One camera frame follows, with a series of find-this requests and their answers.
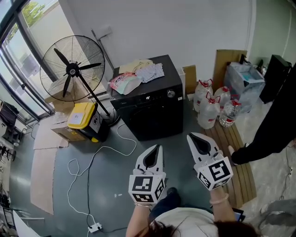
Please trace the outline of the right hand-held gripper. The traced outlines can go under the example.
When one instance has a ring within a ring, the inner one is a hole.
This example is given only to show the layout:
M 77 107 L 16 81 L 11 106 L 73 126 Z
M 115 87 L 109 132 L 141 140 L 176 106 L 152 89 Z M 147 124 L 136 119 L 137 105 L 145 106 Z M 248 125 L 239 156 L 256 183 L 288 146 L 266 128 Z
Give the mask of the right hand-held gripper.
M 209 136 L 202 133 L 191 132 L 187 135 L 187 142 L 191 154 L 195 161 L 194 169 L 197 178 L 209 190 L 216 189 L 229 182 L 233 176 L 233 171 L 227 156 L 223 156 L 218 145 Z M 202 156 L 211 156 L 202 165 Z

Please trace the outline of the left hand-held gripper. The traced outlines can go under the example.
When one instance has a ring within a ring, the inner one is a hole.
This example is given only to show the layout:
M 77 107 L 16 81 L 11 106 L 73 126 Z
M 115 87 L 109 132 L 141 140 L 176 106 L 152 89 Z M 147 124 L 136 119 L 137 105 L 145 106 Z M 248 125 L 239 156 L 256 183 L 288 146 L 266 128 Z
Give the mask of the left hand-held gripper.
M 153 145 L 139 155 L 129 176 L 128 192 L 136 204 L 157 204 L 165 189 L 163 147 Z

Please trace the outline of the black washing machine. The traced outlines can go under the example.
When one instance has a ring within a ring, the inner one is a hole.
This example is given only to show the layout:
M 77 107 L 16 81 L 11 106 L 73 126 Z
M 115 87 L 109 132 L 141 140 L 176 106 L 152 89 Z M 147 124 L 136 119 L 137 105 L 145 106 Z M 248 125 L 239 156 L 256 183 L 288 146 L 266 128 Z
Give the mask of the black washing machine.
M 110 89 L 111 104 L 139 141 L 173 136 L 183 131 L 183 89 L 169 55 L 152 57 L 162 63 L 164 76 L 141 83 L 127 95 Z M 168 98 L 167 90 L 175 96 Z

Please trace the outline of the person's left forearm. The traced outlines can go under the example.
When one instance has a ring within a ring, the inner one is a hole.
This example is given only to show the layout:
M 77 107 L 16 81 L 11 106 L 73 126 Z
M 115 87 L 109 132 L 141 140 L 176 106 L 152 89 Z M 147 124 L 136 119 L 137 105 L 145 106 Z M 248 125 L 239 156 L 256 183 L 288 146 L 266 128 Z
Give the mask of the person's left forearm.
M 126 237 L 135 237 L 142 230 L 148 227 L 150 207 L 151 206 L 148 205 L 135 203 L 135 208 L 127 227 Z

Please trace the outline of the person's right forearm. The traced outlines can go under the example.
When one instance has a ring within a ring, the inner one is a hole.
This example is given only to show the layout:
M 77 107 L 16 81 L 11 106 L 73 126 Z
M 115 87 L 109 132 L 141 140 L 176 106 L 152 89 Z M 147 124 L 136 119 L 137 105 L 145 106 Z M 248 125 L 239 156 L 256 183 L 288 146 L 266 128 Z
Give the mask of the person's right forearm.
M 215 222 L 237 222 L 228 198 L 229 194 L 222 187 L 210 191 L 210 204 Z

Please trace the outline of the person's legs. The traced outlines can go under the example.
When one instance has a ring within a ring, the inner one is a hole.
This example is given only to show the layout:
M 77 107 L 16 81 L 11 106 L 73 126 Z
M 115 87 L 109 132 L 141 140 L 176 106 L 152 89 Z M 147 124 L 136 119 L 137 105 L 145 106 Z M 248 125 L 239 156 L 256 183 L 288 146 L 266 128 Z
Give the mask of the person's legs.
M 151 223 L 153 220 L 155 220 L 158 216 L 161 214 L 168 212 L 170 210 L 173 210 L 175 208 L 197 208 L 205 210 L 211 214 L 213 212 L 209 208 L 204 208 L 201 206 L 195 206 L 191 204 L 182 204 L 181 203 L 181 197 L 178 193 L 178 190 L 175 187 L 171 187 L 167 189 L 166 197 L 160 200 L 157 205 L 154 206 L 154 208 L 151 210 L 149 214 L 149 222 Z

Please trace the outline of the ribbed clear water bottle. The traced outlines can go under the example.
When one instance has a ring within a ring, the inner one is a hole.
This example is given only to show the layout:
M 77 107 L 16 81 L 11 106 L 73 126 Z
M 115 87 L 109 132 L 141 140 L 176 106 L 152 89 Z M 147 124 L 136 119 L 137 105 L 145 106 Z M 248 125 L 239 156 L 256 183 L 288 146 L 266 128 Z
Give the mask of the ribbed clear water bottle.
M 233 125 L 241 111 L 241 103 L 237 99 L 228 101 L 219 117 L 219 123 L 222 127 L 229 128 Z

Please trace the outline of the person's torso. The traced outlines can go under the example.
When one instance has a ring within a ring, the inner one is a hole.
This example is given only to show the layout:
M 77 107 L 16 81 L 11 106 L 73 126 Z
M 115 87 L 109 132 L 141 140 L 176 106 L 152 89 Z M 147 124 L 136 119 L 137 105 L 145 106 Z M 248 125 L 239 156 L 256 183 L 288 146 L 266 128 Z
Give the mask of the person's torso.
M 207 210 L 178 207 L 161 214 L 155 221 L 176 227 L 173 237 L 218 237 L 214 215 Z

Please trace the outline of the small brown cardboard piece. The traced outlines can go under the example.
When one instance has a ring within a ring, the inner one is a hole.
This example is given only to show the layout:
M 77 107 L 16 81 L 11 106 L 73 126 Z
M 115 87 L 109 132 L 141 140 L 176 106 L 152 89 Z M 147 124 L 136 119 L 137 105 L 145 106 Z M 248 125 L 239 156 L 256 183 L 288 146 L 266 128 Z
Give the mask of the small brown cardboard piece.
M 185 73 L 185 92 L 193 94 L 197 86 L 196 66 L 184 66 L 183 71 Z

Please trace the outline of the clear plastic storage box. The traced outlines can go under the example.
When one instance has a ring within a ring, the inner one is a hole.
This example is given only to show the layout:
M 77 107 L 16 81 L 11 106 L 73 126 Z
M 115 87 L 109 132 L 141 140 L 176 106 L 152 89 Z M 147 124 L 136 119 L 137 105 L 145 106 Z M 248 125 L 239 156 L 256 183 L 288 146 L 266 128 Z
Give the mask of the clear plastic storage box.
M 230 62 L 226 67 L 224 85 L 241 104 L 240 113 L 248 113 L 256 104 L 265 86 L 262 74 L 250 63 Z

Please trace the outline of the white power strip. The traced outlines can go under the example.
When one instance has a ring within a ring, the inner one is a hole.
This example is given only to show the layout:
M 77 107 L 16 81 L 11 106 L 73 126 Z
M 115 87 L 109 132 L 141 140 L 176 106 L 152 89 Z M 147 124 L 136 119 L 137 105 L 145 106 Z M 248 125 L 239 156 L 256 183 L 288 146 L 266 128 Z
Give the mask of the white power strip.
M 102 229 L 102 225 L 99 222 L 94 223 L 93 225 L 91 225 L 90 227 L 88 227 L 88 230 L 89 230 L 90 233 L 97 232 L 97 231 L 99 231 L 101 229 Z

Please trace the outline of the large brown cardboard sheet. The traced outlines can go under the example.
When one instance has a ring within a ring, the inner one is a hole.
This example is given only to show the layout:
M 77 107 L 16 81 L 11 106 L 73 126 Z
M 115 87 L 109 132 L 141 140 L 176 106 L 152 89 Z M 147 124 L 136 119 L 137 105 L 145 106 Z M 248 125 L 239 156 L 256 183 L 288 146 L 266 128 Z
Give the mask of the large brown cardboard sheet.
M 241 55 L 247 55 L 247 50 L 217 50 L 214 72 L 212 77 L 212 89 L 215 92 L 223 86 L 224 76 L 228 62 L 239 62 Z

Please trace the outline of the checkered cloth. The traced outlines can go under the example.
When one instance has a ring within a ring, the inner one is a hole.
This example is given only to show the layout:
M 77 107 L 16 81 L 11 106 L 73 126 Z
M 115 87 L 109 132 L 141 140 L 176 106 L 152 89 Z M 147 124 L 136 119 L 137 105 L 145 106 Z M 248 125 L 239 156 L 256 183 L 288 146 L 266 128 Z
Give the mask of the checkered cloth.
M 163 77 L 165 74 L 163 71 L 162 63 L 158 63 L 158 64 L 148 65 L 142 69 L 138 69 L 135 72 L 135 75 L 139 79 L 141 79 L 142 83 L 148 83 L 154 79 Z

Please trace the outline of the printed cardboard box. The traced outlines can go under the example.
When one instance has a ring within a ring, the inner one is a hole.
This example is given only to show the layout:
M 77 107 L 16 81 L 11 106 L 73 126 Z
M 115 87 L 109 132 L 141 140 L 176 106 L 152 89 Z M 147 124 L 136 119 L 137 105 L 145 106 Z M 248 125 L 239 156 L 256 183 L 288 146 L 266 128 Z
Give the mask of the printed cardboard box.
M 88 137 L 83 135 L 80 131 L 69 128 L 65 123 L 53 124 L 51 130 L 68 142 L 84 141 L 88 139 Z

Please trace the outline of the plain brown cardboard box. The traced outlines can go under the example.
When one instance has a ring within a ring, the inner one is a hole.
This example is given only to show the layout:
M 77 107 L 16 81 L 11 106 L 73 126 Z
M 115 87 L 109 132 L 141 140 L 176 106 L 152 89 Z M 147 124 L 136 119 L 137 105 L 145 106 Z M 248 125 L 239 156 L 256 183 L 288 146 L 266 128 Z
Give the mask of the plain brown cardboard box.
M 66 78 L 52 82 L 47 90 L 45 101 L 52 103 L 56 112 L 72 110 L 75 104 L 89 102 L 87 90 L 77 78 L 71 79 L 66 94 L 63 97 L 63 89 Z

